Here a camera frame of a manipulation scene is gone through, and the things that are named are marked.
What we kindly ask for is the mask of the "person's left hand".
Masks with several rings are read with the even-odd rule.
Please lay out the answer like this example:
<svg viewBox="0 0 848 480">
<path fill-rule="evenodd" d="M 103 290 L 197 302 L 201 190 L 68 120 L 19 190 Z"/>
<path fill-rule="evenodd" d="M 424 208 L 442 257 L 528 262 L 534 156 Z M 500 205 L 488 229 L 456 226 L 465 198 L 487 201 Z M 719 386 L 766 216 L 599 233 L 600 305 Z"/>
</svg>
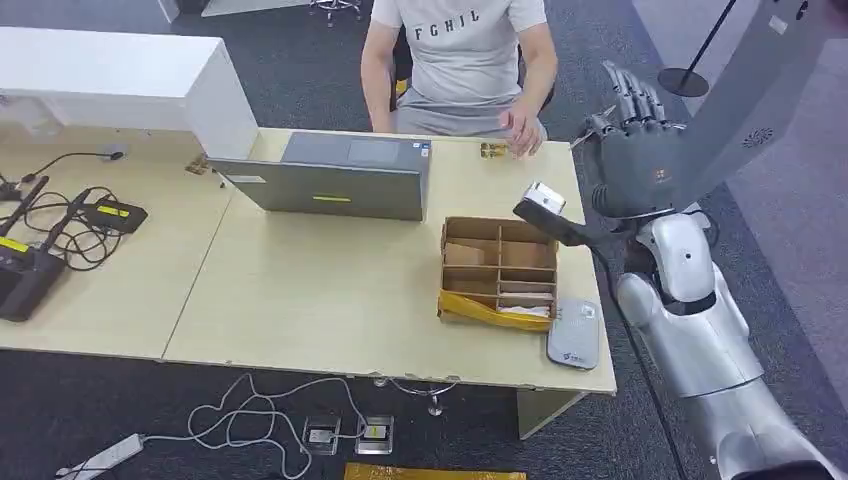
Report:
<svg viewBox="0 0 848 480">
<path fill-rule="evenodd" d="M 539 110 L 532 102 L 516 99 L 500 115 L 499 122 L 506 132 L 508 148 L 516 157 L 533 155 L 540 148 L 543 135 L 538 113 Z"/>
</svg>

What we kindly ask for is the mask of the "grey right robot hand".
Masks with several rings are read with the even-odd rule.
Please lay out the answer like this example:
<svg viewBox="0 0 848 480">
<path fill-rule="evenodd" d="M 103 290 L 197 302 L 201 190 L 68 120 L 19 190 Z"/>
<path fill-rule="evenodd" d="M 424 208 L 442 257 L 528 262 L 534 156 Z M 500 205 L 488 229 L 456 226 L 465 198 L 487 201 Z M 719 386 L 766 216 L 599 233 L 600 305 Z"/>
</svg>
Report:
<svg viewBox="0 0 848 480">
<path fill-rule="evenodd" d="M 574 147 L 597 144 L 599 183 L 593 208 L 608 218 L 626 219 L 672 211 L 679 186 L 682 124 L 668 120 L 656 89 L 610 60 L 601 62 L 617 103 L 588 115 Z"/>
</svg>

